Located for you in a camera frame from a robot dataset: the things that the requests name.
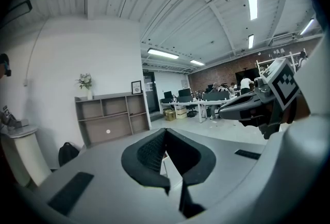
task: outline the doorway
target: doorway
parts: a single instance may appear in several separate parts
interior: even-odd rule
[[[144,72],[143,80],[144,80],[146,101],[148,104],[149,113],[151,114],[159,111],[159,102],[158,102],[154,72]]]

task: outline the air conditioner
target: air conditioner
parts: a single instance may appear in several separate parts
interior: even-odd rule
[[[295,39],[294,34],[285,34],[285,35],[276,36],[270,42],[270,46],[273,47],[273,46],[283,45],[291,42],[294,39]]]

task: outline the gray cabinet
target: gray cabinet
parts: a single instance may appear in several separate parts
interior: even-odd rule
[[[75,98],[86,147],[149,130],[143,94],[119,93]]]

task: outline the vase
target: vase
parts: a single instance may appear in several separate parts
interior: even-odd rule
[[[90,90],[90,89],[87,90],[87,99],[88,100],[92,100],[93,99],[93,93],[92,93],[92,90]]]

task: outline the picture frame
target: picture frame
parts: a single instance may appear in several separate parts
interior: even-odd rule
[[[132,94],[141,94],[142,93],[142,86],[141,81],[132,82]]]

